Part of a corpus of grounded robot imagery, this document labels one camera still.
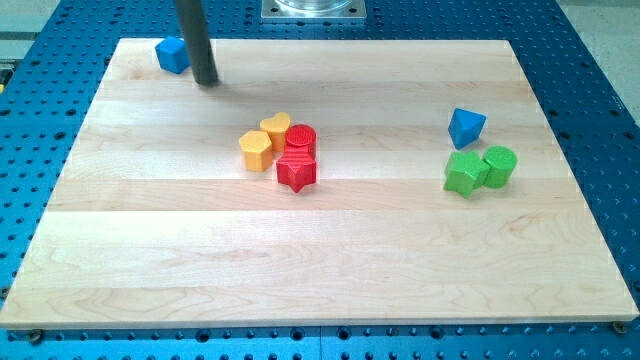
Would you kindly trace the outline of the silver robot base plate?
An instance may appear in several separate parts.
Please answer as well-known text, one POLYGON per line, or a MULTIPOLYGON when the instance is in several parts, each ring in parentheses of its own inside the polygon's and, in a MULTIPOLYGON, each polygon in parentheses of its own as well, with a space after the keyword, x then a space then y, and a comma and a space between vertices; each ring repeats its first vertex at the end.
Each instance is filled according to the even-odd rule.
POLYGON ((365 0, 262 0, 261 17, 269 20, 364 19, 365 0))

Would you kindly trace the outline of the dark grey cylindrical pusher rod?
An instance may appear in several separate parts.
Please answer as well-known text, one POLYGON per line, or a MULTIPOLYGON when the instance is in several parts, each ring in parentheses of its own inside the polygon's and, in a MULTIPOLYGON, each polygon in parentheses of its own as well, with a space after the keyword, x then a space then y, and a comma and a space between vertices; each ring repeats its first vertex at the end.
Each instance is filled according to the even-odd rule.
POLYGON ((179 26, 191 62, 194 81, 214 86, 218 74, 201 0, 174 0, 179 26))

